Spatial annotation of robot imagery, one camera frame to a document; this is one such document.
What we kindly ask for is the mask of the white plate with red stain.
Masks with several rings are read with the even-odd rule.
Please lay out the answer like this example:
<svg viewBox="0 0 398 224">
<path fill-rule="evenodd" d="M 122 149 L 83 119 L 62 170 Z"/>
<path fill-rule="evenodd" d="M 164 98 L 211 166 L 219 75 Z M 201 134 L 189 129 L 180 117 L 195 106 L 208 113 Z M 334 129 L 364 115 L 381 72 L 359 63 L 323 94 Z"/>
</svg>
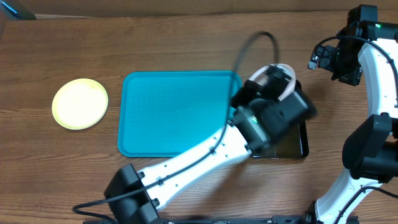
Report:
<svg viewBox="0 0 398 224">
<path fill-rule="evenodd" d="M 290 65 L 287 65 L 284 63 L 272 63 L 270 65 L 266 65 L 266 66 L 260 68 L 259 70 L 257 70 L 256 72 L 254 72 L 249 77 L 249 80 L 259 84 L 260 86 L 270 84 L 270 81 L 269 81 L 270 76 L 266 75 L 266 72 L 268 71 L 268 69 L 271 66 L 276 66 L 276 67 L 282 69 L 283 72 L 286 73 L 290 77 L 287 86 L 284 88 L 283 92 L 278 96 L 278 100 L 282 101 L 284 98 L 289 96 L 294 91 L 295 84 L 297 81 L 295 71 Z"/>
</svg>

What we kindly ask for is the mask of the teal plastic tray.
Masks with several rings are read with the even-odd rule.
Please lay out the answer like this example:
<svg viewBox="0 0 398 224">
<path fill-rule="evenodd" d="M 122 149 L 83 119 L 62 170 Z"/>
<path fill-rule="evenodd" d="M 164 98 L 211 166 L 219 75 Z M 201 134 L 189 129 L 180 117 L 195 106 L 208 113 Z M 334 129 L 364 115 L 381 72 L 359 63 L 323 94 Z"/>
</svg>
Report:
<svg viewBox="0 0 398 224">
<path fill-rule="evenodd" d="M 123 82 L 118 149 L 126 157 L 174 157 L 224 126 L 230 71 L 134 72 Z"/>
</svg>

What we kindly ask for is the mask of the yellow-green plate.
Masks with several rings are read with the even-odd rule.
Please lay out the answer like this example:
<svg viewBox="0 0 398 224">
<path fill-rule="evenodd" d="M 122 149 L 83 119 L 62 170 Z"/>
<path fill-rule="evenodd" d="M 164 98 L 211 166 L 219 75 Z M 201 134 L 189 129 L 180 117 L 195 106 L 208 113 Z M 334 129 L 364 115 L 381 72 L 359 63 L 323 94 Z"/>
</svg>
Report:
<svg viewBox="0 0 398 224">
<path fill-rule="evenodd" d="M 64 128 L 86 129 L 103 118 L 108 103 L 108 94 L 102 84 L 89 78 L 79 78 L 64 84 L 55 94 L 52 115 Z"/>
</svg>

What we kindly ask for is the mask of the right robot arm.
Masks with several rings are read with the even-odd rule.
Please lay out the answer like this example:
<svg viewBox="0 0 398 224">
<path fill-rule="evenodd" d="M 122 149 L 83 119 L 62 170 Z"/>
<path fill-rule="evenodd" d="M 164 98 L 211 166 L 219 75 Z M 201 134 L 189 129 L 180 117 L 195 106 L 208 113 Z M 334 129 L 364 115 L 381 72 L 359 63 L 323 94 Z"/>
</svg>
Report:
<svg viewBox="0 0 398 224">
<path fill-rule="evenodd" d="M 397 137 L 397 24 L 380 22 L 377 6 L 361 4 L 334 38 L 335 47 L 326 39 L 314 47 L 308 68 L 327 70 L 332 80 L 351 86 L 364 77 L 368 117 L 343 145 L 342 173 L 301 223 L 357 223 L 351 212 L 397 177 L 397 141 L 388 141 Z"/>
</svg>

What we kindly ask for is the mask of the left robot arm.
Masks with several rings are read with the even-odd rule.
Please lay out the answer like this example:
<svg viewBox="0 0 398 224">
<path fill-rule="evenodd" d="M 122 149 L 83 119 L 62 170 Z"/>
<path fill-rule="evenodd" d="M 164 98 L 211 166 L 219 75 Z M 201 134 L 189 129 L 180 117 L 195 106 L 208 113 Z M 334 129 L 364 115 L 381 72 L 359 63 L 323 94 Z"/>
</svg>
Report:
<svg viewBox="0 0 398 224">
<path fill-rule="evenodd" d="M 272 148 L 316 113 L 296 84 L 291 66 L 266 65 L 234 96 L 233 118 L 203 142 L 139 171 L 132 164 L 119 169 L 104 193 L 111 223 L 157 223 L 158 212 L 204 176 Z"/>
</svg>

